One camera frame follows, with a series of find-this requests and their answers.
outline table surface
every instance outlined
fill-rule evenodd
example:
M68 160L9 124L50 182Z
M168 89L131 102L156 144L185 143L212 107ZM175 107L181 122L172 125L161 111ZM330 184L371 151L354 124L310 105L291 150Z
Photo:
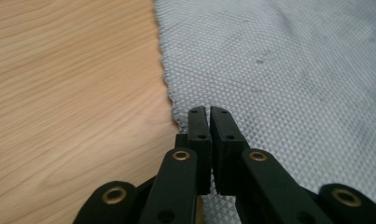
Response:
M0 223L72 223L178 132L152 0L0 1Z

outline wooden table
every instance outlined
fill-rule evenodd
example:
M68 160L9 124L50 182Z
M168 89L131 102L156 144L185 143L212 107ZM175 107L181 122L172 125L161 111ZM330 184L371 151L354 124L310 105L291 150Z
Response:
M173 147L152 0L0 1L0 223L72 223Z

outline wood grain surface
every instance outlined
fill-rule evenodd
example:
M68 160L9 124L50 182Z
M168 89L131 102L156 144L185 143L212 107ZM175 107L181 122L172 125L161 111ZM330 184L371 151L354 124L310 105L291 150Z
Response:
M174 145L152 0L0 0L0 223L72 223Z

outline cloth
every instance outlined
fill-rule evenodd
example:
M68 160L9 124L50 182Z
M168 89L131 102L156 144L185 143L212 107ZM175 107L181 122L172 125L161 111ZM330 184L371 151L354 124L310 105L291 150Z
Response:
M187 129L198 105L228 109L250 147L304 188L376 202L376 0L157 0L164 80ZM207 223L239 223L204 197Z

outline gray cloth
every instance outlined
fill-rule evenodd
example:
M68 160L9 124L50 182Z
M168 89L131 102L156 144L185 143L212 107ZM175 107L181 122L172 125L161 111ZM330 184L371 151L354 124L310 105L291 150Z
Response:
M303 187L376 202L376 0L157 0L156 12L182 132L192 107L224 107ZM204 213L239 222L214 190Z

